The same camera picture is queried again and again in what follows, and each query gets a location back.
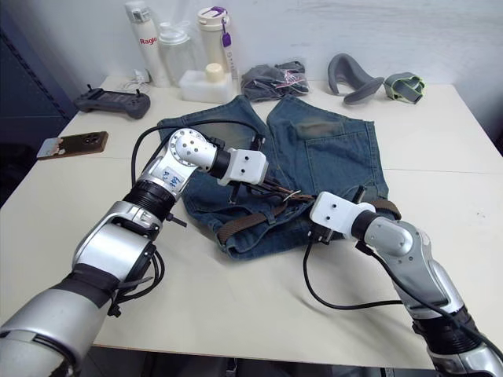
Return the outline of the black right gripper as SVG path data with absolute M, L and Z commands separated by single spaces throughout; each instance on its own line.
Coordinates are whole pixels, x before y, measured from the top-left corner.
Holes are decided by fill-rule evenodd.
M 361 203 L 365 192 L 366 187 L 359 186 L 352 200 L 331 192 L 321 192 L 309 214 L 313 224 L 310 237 L 324 244 L 331 242 L 334 233 L 341 234 L 343 238 L 351 238 L 351 228 L 356 217 L 368 210 L 368 204 Z

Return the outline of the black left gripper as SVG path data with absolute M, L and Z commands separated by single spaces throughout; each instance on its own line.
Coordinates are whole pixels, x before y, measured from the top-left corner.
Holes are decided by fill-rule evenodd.
M 295 191 L 290 188 L 285 188 L 278 180 L 273 178 L 265 178 L 261 185 L 255 185 L 249 182 L 231 181 L 230 186 L 233 188 L 230 194 L 230 202 L 236 203 L 239 192 L 242 187 L 251 197 L 257 199 L 265 199 L 270 197 L 286 198 L 288 195 L 294 194 Z

